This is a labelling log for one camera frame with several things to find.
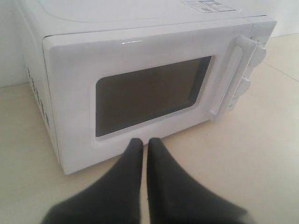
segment microwave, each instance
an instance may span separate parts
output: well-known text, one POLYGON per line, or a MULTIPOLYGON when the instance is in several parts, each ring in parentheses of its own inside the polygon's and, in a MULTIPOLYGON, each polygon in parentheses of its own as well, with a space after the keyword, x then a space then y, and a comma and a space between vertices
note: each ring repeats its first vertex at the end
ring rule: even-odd
POLYGON ((239 4, 17 0, 28 78, 64 173, 232 110, 276 25, 239 4))

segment label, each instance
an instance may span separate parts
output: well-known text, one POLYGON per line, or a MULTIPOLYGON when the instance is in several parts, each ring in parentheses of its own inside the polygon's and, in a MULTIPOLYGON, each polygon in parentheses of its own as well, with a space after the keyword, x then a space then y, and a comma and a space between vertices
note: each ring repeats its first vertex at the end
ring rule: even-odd
POLYGON ((182 1, 184 4, 195 8, 196 10, 202 13, 219 13, 219 12, 228 12, 235 11, 235 9, 223 5, 214 0, 202 0, 202 1, 182 1))

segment wall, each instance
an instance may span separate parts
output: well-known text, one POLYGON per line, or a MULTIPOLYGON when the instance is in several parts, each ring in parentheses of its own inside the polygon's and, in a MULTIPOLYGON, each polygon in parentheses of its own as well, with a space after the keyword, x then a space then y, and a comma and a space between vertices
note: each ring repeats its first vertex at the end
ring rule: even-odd
MULTIPOLYGON (((274 36, 299 33, 298 0, 238 0, 278 21, 274 36)), ((0 0, 0 87, 27 82, 13 15, 13 0, 0 0)))

